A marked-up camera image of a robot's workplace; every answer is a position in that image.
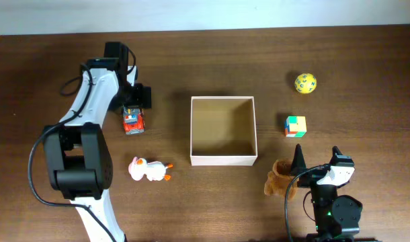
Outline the red grey toy truck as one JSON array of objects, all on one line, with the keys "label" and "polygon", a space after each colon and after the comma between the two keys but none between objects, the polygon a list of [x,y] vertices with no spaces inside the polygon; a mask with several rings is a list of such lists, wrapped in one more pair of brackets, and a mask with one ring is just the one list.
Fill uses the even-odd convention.
[{"label": "red grey toy truck", "polygon": [[143,110],[141,108],[122,107],[123,127],[126,134],[140,134],[145,131]]}]

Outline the colourful puzzle cube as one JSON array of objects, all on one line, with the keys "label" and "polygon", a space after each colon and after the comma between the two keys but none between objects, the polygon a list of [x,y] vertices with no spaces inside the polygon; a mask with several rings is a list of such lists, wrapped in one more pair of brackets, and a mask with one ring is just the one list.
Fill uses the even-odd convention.
[{"label": "colourful puzzle cube", "polygon": [[286,137],[300,138],[307,132],[305,116],[289,116],[284,123]]}]

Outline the yellow ball with blue letters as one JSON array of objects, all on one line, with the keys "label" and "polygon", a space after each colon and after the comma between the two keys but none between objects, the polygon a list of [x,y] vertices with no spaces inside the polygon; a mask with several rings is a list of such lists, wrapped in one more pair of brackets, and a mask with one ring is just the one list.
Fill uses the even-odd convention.
[{"label": "yellow ball with blue letters", "polygon": [[301,94],[312,93],[317,87],[317,79],[310,73],[302,73],[295,79],[294,87]]}]

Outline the pink white toy duck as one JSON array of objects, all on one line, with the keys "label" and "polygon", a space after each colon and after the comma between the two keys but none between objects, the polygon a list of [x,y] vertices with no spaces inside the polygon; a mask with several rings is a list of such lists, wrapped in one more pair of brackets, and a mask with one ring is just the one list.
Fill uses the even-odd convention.
[{"label": "pink white toy duck", "polygon": [[171,176],[167,174],[167,170],[172,168],[171,163],[164,164],[160,161],[148,162],[145,158],[134,157],[128,166],[128,172],[133,180],[140,181],[146,177],[149,181],[168,181]]}]

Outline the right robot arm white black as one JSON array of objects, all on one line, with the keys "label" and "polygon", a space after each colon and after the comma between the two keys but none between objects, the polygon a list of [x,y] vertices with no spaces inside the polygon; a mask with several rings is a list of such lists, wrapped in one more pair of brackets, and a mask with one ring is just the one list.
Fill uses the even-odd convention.
[{"label": "right robot arm white black", "polygon": [[307,241],[353,241],[360,232],[359,221],[363,205],[348,195],[338,195],[337,190],[350,182],[355,165],[350,156],[332,148],[330,162],[307,168],[302,148],[295,147],[290,174],[294,178],[286,188],[284,217],[289,240],[292,240],[288,222],[288,194],[293,185],[308,188],[313,205],[313,221],[316,232],[306,236]]}]

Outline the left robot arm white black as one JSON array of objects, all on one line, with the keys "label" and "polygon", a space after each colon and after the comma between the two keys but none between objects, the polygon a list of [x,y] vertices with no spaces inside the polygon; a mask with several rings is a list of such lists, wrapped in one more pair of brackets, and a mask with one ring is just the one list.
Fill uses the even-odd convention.
[{"label": "left robot arm white black", "polygon": [[77,209],[91,241],[125,241],[109,188],[113,163],[102,126],[106,114],[119,108],[149,109],[151,88],[137,83],[134,55],[121,42],[107,42],[104,55],[81,66],[81,84],[73,105],[57,124],[46,126],[42,144],[50,185]]}]

